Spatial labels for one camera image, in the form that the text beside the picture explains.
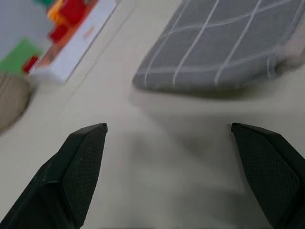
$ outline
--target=orange toy block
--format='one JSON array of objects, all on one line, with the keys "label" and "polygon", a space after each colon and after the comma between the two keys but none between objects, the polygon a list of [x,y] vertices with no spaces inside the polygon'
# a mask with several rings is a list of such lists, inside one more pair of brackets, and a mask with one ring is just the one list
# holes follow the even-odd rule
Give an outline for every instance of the orange toy block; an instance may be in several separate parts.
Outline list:
[{"label": "orange toy block", "polygon": [[70,27],[69,22],[59,14],[59,10],[61,9],[62,4],[63,4],[63,0],[57,0],[57,2],[50,7],[47,16],[49,20],[54,22],[56,25],[66,25]]}]

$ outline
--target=red toy block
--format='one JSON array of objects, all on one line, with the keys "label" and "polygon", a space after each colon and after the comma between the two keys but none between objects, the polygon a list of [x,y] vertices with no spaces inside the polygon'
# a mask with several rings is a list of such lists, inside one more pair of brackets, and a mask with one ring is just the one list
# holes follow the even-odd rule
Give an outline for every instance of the red toy block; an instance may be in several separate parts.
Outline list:
[{"label": "red toy block", "polygon": [[38,60],[38,56],[36,55],[33,55],[31,58],[29,58],[22,66],[22,70],[24,71],[24,73],[29,74],[31,68],[36,63],[37,60]]},{"label": "red toy block", "polygon": [[53,40],[53,42],[56,44],[58,43],[64,35],[68,32],[68,27],[65,25],[59,25],[56,26],[50,33],[49,37]]},{"label": "red toy block", "polygon": [[59,10],[59,14],[71,25],[75,25],[82,20],[85,10],[86,4],[84,0],[65,0]]}]

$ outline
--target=beige object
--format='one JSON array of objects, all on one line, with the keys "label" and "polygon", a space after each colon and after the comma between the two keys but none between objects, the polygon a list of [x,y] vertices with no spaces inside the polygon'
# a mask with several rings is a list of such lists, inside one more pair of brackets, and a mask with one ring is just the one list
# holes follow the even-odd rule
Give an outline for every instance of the beige object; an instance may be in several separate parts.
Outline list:
[{"label": "beige object", "polygon": [[301,17],[295,32],[289,41],[279,47],[279,55],[282,61],[275,68],[279,75],[300,68],[305,63],[305,14]]},{"label": "beige object", "polygon": [[0,74],[0,131],[22,115],[30,92],[30,84],[23,78]]}]

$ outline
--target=gray plaid fabric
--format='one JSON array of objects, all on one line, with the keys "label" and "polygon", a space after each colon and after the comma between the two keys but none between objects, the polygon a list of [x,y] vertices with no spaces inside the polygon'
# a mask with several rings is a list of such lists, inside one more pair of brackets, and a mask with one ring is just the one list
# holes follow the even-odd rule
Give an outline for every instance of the gray plaid fabric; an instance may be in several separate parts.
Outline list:
[{"label": "gray plaid fabric", "polygon": [[148,90],[239,87],[274,74],[305,0],[183,1],[133,84]]}]

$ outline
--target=green object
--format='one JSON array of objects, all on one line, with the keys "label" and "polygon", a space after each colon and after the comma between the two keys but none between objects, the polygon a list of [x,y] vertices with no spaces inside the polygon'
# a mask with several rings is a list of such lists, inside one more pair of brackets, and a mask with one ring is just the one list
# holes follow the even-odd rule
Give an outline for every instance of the green object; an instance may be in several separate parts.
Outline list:
[{"label": "green object", "polygon": [[53,0],[34,0],[34,2],[43,4],[48,7],[53,3]]},{"label": "green object", "polygon": [[0,61],[0,72],[23,74],[22,66],[32,56],[42,54],[42,50],[35,46],[28,38],[20,43]]}]

